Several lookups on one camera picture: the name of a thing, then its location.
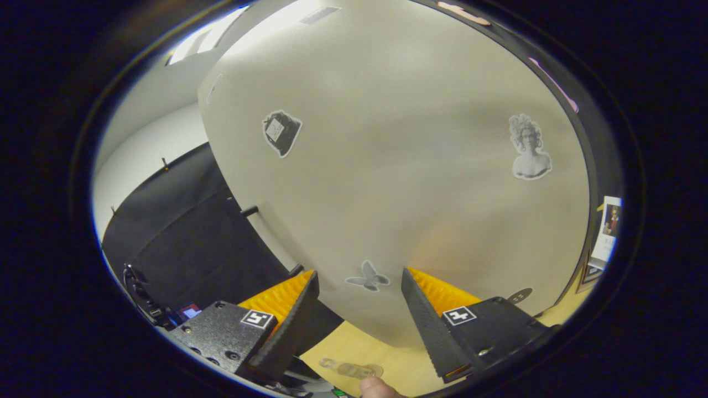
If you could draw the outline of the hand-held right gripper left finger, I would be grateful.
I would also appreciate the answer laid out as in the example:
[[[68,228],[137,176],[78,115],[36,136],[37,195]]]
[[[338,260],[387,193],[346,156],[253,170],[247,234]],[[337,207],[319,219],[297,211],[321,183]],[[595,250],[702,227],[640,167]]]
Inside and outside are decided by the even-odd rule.
[[[170,335],[228,373],[278,382],[303,343],[318,296],[317,272],[308,270],[240,304],[214,302]]]

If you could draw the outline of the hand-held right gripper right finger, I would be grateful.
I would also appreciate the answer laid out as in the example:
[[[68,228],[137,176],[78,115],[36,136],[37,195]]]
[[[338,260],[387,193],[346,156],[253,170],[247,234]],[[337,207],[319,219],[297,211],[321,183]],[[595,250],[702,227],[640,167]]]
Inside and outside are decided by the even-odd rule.
[[[506,298],[480,300],[407,267],[400,290],[438,377],[448,384],[500,372],[546,343],[551,328]]]

